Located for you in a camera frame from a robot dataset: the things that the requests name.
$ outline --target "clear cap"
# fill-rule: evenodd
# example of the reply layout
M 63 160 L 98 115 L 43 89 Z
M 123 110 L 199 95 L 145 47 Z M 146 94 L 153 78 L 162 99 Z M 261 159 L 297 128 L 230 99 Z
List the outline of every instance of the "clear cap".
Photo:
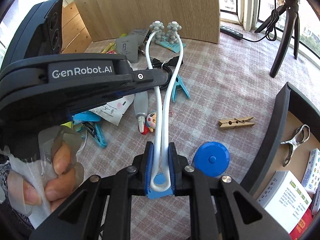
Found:
M 140 132 L 144 132 L 144 123 L 145 123 L 144 116 L 139 116 L 138 117 L 138 124 L 139 124 L 139 131 Z

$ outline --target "white cable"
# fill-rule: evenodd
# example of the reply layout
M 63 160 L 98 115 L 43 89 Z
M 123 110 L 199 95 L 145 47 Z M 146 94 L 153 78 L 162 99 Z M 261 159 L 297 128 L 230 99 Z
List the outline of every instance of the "white cable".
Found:
M 164 98 L 163 119 L 162 119 L 162 171 L 164 174 L 170 174 L 169 163 L 168 163 L 168 148 L 169 148 L 169 106 L 170 106 L 170 100 L 171 100 L 171 93 L 172 93 L 172 89 L 176 81 L 178 71 L 182 63 L 182 57 L 183 57 L 182 41 L 177 32 L 175 32 L 174 35 L 179 41 L 180 55 Z
M 80 149 L 77 151 L 76 154 L 79 154 L 80 152 L 82 152 L 85 148 L 85 145 L 87 144 L 87 140 L 88 140 L 88 131 L 85 130 L 85 139 L 84 139 L 84 143 L 83 145 L 80 147 Z
M 152 63 L 149 56 L 149 46 L 151 43 L 151 40 L 153 36 L 157 32 L 153 32 L 147 42 L 146 45 L 146 58 L 148 63 L 148 68 L 153 69 Z M 170 187 L 170 173 L 169 169 L 166 169 L 166 171 L 163 171 L 164 177 L 166 178 L 165 183 L 159 185 L 154 183 L 154 178 L 158 174 L 159 171 L 159 162 L 160 162 L 160 149 L 161 149 L 161 133 L 162 133 L 162 98 L 159 87 L 154 87 L 155 94 L 156 94 L 156 100 L 157 100 L 157 121 L 156 121 L 156 134 L 155 134 L 155 142 L 154 142 L 154 150 L 153 150 L 153 163 L 152 163 L 152 171 L 151 171 L 151 182 L 150 187 L 154 191 L 163 192 L 166 191 Z

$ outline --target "wooden clothespin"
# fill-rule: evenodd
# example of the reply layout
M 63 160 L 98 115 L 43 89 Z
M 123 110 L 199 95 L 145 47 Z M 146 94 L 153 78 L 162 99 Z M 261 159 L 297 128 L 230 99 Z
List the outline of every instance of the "wooden clothespin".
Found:
M 219 120 L 220 129 L 233 129 L 233 128 L 241 128 L 241 127 L 249 127 L 254 126 L 254 122 L 249 122 L 254 117 L 241 117 L 234 119 L 225 119 Z

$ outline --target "metal screw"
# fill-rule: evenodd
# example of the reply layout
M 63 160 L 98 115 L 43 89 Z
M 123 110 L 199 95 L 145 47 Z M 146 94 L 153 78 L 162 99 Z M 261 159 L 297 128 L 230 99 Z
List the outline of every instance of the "metal screw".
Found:
M 131 165 L 131 166 L 128 166 L 128 167 L 127 167 L 127 171 L 130 172 L 130 173 L 131 173 L 131 172 L 135 172 L 136 170 L 137 170 L 137 168 L 136 168 L 135 166 L 132 166 L 132 165 Z
M 195 171 L 195 168 L 192 167 L 192 166 L 185 166 L 185 167 L 184 167 L 184 170 L 185 170 L 186 172 L 193 172 L 193 171 Z
M 230 183 L 230 182 L 232 181 L 231 177 L 228 176 L 228 175 L 222 176 L 221 179 L 222 179 L 222 181 L 223 181 L 224 183 Z
M 98 175 L 92 175 L 91 177 L 90 177 L 90 181 L 91 182 L 98 182 L 99 181 L 99 176 Z

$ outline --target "red packet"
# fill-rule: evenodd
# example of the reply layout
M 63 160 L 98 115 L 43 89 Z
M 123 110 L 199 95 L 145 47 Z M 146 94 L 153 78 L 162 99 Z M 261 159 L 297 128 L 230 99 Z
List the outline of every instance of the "red packet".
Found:
M 296 227 L 291 231 L 290 236 L 292 240 L 298 240 L 303 232 L 308 228 L 312 222 L 312 215 L 310 209 L 307 209 L 305 214 L 300 219 Z

